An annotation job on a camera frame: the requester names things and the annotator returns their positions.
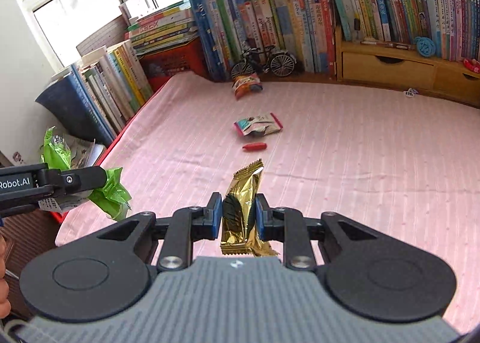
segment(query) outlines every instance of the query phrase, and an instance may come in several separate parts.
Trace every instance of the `metal screw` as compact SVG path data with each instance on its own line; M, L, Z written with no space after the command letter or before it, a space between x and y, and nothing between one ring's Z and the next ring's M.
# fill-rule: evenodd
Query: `metal screw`
M301 255L301 256L293 257L290 264L293 267L296 267L297 269L308 269L312 264L311 262L312 262L311 258Z
M176 256L164 257L160 261L160 266L165 269L177 269L183 263L182 259Z

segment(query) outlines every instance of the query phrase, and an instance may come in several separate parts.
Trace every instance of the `gold snack wrapper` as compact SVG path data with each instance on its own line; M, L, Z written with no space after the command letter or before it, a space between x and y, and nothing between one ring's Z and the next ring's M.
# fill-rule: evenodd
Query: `gold snack wrapper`
M277 255L268 242L260 240L255 228L255 194L262 177L263 162L257 160L233 175L223 200L222 254Z

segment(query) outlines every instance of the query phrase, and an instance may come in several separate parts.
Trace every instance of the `wooden drawer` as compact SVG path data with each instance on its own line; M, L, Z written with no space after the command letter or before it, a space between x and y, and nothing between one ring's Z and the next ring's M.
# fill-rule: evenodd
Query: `wooden drawer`
M343 79L376 82L393 88L431 90L434 66L391 57L342 53Z
M480 106L480 78L478 74L465 70L437 67L433 91L446 97Z

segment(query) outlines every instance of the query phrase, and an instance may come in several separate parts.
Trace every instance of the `green plastic bag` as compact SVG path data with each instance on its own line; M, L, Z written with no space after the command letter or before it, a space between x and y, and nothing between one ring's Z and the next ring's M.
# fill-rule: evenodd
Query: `green plastic bag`
M43 143L43 154L41 159L50 169L55 168L61 171L70 169L71 152L63 137L54 135L55 127L48 129L45 133ZM122 168L113 168L106 170L106 183L103 187L92 190L91 192L82 192L76 195L65 195L57 198L48 198L48 204L45 206L56 206L60 213L76 208L88 200L92 201L113 220L123 220L130 206L128 201L131 195L120 183Z

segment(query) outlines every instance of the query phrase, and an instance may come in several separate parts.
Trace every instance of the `bed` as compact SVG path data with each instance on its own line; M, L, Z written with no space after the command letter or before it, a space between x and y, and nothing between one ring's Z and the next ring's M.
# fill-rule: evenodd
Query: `bed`
M243 152L234 121L268 112L284 130L263 139L267 150ZM102 166L123 167L132 214L161 217L224 194L232 174L261 157L271 206L337 211L447 261L458 289L445 318L466 332L480 322L479 147L480 111L447 100L297 82L235 100L229 84L189 72L157 92ZM67 215L56 244L111 223L89 202ZM199 255L221 256L219 240L195 243Z

